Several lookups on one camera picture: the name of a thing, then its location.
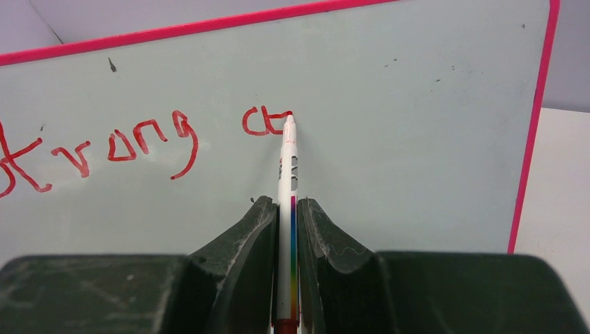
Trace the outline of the pink framed whiteboard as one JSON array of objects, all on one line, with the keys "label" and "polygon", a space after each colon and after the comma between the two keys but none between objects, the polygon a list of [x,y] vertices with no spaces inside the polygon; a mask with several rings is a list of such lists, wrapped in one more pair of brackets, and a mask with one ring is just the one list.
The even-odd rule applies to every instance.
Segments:
[{"label": "pink framed whiteboard", "polygon": [[1,56],[1,261],[190,253],[298,193],[373,250],[513,248],[558,1],[322,1]]}]

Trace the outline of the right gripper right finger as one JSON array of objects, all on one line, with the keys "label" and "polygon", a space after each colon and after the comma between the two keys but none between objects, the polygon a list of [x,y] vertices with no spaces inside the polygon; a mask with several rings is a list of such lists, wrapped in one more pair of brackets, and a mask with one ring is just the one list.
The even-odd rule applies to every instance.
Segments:
[{"label": "right gripper right finger", "polygon": [[588,333],[555,270],[529,255],[373,252],[298,202],[304,333]]}]

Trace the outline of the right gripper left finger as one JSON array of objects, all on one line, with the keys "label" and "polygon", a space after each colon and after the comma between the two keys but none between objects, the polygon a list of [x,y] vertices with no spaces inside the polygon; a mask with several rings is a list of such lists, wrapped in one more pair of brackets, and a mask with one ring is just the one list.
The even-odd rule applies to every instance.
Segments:
[{"label": "right gripper left finger", "polygon": [[268,333],[277,205],[190,255],[27,255],[1,269],[2,333]]}]

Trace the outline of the white red marker pen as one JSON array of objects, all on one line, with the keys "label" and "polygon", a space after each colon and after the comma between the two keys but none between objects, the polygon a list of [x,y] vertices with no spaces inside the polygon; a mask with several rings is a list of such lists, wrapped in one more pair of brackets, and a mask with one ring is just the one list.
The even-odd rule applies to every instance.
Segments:
[{"label": "white red marker pen", "polygon": [[297,191],[296,123],[293,113],[288,111],[283,125],[279,160],[277,290],[273,316],[275,333],[296,333],[299,326]]}]

